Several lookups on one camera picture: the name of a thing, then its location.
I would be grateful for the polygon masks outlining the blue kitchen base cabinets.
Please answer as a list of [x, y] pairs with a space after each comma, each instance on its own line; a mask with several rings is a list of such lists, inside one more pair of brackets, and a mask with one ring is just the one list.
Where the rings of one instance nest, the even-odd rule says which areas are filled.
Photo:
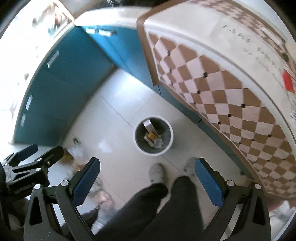
[[60, 144], [88, 99], [118, 67], [182, 112], [250, 177], [236, 154], [204, 120], [176, 100], [165, 87], [153, 85], [137, 31], [114, 26], [103, 29], [114, 34], [111, 37], [89, 35], [85, 27], [74, 27], [50, 51], [21, 102], [14, 141], [43, 146]]

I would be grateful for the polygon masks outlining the white round trash bin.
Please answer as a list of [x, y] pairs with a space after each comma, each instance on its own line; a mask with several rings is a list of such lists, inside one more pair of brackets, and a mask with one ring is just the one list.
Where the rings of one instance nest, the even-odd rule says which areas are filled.
[[171, 124], [160, 116], [149, 116], [134, 128], [133, 140], [140, 152], [160, 156], [170, 149], [174, 140]]

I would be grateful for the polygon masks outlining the left black trouser leg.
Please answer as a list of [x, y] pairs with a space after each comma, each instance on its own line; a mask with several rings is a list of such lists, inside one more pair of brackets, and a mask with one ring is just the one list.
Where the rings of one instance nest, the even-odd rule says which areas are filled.
[[95, 235], [95, 240], [135, 240], [156, 217], [161, 200], [168, 194], [163, 183], [137, 192]]

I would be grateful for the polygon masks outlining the black trouser leg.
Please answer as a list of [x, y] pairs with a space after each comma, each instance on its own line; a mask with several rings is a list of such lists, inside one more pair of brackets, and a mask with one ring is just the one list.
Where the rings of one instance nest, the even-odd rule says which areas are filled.
[[95, 235], [95, 240], [135, 240], [156, 217], [161, 200], [168, 194], [163, 183], [137, 192]]
[[203, 230], [196, 186], [188, 176], [181, 176], [173, 183], [170, 200], [138, 239], [199, 240]]

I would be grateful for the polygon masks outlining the right black trouser leg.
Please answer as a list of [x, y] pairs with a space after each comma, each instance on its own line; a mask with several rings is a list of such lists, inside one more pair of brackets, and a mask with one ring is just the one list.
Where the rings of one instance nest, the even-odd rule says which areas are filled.
[[181, 176], [173, 183], [170, 200], [138, 239], [199, 240], [203, 230], [196, 186], [188, 176]]

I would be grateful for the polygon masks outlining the right grey slipper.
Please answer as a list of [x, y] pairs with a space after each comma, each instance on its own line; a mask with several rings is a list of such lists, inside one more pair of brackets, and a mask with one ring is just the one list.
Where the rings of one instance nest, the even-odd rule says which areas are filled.
[[185, 165], [183, 167], [184, 175], [189, 177], [196, 177], [196, 172], [195, 172], [196, 161], [197, 161], [196, 157], [191, 157], [185, 162]]

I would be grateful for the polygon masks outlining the grey slipper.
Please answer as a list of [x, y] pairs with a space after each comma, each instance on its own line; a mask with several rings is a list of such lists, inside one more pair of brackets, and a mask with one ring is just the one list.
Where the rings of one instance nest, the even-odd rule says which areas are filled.
[[148, 175], [152, 184], [165, 183], [165, 168], [160, 163], [154, 163], [150, 167]]
[[185, 162], [185, 165], [183, 167], [184, 175], [189, 177], [196, 177], [196, 172], [195, 172], [196, 161], [197, 161], [196, 157], [191, 157]]

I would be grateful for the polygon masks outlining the left grey slipper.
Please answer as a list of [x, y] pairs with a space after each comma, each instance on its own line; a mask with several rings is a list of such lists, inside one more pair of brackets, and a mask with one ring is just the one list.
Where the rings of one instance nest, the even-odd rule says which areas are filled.
[[160, 163], [154, 163], [150, 167], [148, 175], [152, 184], [165, 183], [165, 168]]

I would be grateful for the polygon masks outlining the yellow packet in bin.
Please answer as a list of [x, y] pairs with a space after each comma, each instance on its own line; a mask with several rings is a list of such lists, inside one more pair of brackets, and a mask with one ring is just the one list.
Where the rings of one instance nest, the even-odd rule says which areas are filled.
[[150, 139], [151, 142], [154, 142], [159, 137], [155, 133], [153, 133], [153, 132], [148, 132], [147, 133], [147, 138]]

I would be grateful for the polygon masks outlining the crumpled wrapper in bin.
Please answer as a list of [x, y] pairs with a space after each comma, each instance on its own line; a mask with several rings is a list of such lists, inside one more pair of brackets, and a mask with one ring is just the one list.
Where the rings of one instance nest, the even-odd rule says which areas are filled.
[[161, 149], [164, 145], [163, 140], [161, 138], [155, 138], [153, 141], [153, 147], [155, 149]]

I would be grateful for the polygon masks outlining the white carton in bin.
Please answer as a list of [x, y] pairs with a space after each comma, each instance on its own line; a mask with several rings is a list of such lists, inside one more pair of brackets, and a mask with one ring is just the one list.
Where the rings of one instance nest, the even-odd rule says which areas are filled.
[[157, 133], [149, 118], [143, 121], [143, 125], [149, 133]]

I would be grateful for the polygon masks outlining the checkered tablecloth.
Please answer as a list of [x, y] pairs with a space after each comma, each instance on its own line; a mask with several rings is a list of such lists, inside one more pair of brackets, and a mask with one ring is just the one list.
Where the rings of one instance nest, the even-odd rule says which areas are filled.
[[137, 19], [154, 84], [196, 112], [266, 194], [295, 197], [295, 61], [237, 1], [168, 1]]

